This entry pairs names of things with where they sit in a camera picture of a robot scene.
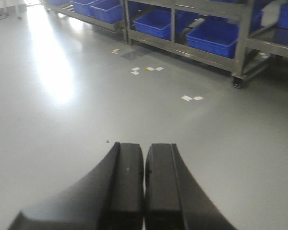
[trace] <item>shelf leg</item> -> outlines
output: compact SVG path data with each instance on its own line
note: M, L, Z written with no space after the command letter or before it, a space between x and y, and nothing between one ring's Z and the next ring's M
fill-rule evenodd
M240 78L243 79L243 66L245 62L246 56L246 41L249 37L251 21L252 21L252 12L255 0L248 0L245 6L245 10L241 16L240 22L240 30L239 30L239 38L237 42L234 68L232 72L232 76L234 79Z

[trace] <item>stainless steel shelf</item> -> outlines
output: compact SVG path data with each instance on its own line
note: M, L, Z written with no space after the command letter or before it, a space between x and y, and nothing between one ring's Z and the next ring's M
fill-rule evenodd
M288 30L272 27L248 38L246 46L288 58Z
M110 24L110 23L106 23L106 22L103 22L101 20L98 20L96 18L93 18L93 17L88 17L88 16L85 16L85 15L82 15L79 13L75 13L73 11L73 6L71 3L66 3L66 4L61 5L61 6L53 6L53 5L50 5L50 4L47 4L46 2L44 2L43 5L46 9L50 9L50 10L53 10L55 12L62 13L64 15L79 19L79 20L86 22L86 23L97 25L99 27L102 27L102 28L109 30L111 32L114 32L114 33L122 30L124 27L123 21L120 21L120 22L117 22L114 24Z
M240 20L243 4L209 0L175 0L175 9Z
M178 43L173 43L171 41L154 37L148 34L144 34L135 30L129 30L128 36L130 39L158 47L160 49L196 60L202 63L224 69L227 71L232 71L233 59L222 57L220 55L208 53L199 49L194 49L189 46L185 46Z

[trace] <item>caster wheel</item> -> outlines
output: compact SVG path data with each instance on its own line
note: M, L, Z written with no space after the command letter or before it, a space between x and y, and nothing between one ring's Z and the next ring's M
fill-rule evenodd
M235 88L240 89L243 85L243 80L241 78L233 77L232 84Z

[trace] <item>floor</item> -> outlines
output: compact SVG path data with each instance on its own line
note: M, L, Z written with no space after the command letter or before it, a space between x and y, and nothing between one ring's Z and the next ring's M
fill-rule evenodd
M288 230L288 64L238 90L228 72L41 6L22 16L0 21L0 230L115 141L140 143L144 155L151 143L177 143L236 228Z

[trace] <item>metal shelving rack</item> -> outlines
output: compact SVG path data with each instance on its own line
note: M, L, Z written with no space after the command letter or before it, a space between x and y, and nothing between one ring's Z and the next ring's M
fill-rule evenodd
M124 30L124 27L125 27L124 21L125 20L110 24L110 23L98 20L94 17L88 17L85 15L76 13L73 10L73 6L71 3L66 3L66 4L63 4L61 6L50 5L45 0L41 0L41 3L47 11L53 10L54 12L62 13L62 14L67 15L69 17L79 19L83 22L99 26L99 27L106 29L106 30L113 32L113 33L117 33L119 31L125 31Z
M271 42L265 34L269 34L272 27L262 28L251 34L253 6L256 0L242 0L238 3L226 3L210 0L133 0L135 2L171 8L171 40L154 37L138 32L133 28L133 18L129 14L128 2L123 0L126 12L126 32L128 42L132 40L152 45L163 50L191 58L205 64L231 72L233 84L241 88L246 77L256 75L269 65L270 58L260 57L259 51L288 57L288 45ZM175 11L184 10L203 15L212 15L240 22L239 38L234 59L208 53L175 42Z

